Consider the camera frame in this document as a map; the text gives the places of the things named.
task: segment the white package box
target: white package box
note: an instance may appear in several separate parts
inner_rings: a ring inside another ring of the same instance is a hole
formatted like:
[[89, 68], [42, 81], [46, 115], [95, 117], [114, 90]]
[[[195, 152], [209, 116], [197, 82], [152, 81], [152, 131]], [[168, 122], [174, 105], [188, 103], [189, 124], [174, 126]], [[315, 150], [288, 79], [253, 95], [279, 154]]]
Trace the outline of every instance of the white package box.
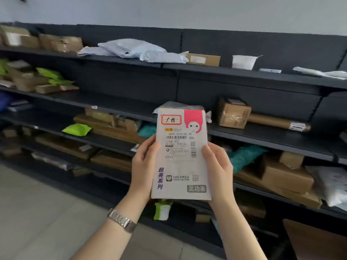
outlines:
[[155, 162], [153, 199], [211, 200], [202, 147], [207, 145], [204, 110], [160, 108], [160, 150]]

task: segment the silver watch strap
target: silver watch strap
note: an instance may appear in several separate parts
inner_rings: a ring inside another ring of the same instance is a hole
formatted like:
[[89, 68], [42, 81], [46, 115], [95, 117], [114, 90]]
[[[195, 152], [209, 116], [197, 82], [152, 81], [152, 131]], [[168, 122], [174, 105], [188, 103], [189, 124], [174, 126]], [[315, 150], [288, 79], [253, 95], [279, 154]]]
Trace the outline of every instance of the silver watch strap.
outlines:
[[122, 226], [128, 233], [132, 233], [136, 227], [136, 223], [118, 213], [114, 208], [110, 209], [107, 216]]

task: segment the white paper container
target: white paper container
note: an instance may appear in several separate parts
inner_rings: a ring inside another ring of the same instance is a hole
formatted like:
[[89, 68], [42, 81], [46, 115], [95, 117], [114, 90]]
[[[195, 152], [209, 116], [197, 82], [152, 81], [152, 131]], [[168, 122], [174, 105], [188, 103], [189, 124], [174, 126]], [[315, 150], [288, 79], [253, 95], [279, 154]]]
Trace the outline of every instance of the white paper container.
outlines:
[[233, 55], [232, 68], [252, 70], [257, 56]]

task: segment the gray wall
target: gray wall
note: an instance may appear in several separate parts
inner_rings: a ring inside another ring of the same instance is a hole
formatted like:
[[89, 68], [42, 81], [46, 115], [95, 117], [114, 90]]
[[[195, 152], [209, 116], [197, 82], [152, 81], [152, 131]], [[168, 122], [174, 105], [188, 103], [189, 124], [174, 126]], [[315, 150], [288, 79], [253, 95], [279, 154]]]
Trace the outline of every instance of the gray wall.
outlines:
[[347, 0], [0, 0], [0, 21], [347, 35]]

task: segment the person's left hand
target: person's left hand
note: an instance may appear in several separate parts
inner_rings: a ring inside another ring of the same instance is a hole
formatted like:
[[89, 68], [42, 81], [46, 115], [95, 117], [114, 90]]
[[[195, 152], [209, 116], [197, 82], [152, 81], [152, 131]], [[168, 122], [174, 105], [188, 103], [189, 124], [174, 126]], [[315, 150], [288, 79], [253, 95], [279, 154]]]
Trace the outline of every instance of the person's left hand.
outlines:
[[132, 159], [131, 184], [128, 193], [139, 195], [149, 201], [155, 171], [155, 157], [160, 144], [151, 136], [137, 149]]

